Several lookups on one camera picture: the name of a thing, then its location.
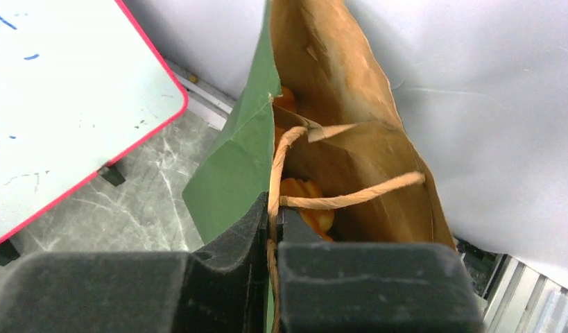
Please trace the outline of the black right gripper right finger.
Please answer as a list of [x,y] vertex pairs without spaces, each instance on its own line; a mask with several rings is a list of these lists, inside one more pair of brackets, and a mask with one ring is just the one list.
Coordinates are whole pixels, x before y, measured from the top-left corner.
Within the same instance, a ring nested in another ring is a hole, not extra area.
[[470,277],[441,244],[323,241],[279,212],[282,332],[482,332]]

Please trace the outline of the green brown paper bag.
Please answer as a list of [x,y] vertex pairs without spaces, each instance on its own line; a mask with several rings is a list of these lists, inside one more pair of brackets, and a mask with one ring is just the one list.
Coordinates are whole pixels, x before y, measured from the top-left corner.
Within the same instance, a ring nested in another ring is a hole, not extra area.
[[455,249],[433,176],[342,1],[266,2],[246,87],[182,197],[209,241],[262,192],[275,216],[293,178],[335,202],[321,233]]

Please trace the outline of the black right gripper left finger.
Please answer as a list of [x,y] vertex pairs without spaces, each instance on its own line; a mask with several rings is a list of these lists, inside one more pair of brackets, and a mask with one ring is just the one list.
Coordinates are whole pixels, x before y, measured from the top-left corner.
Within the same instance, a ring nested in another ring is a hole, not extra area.
[[0,332],[264,332],[266,205],[192,253],[27,257],[0,290]]

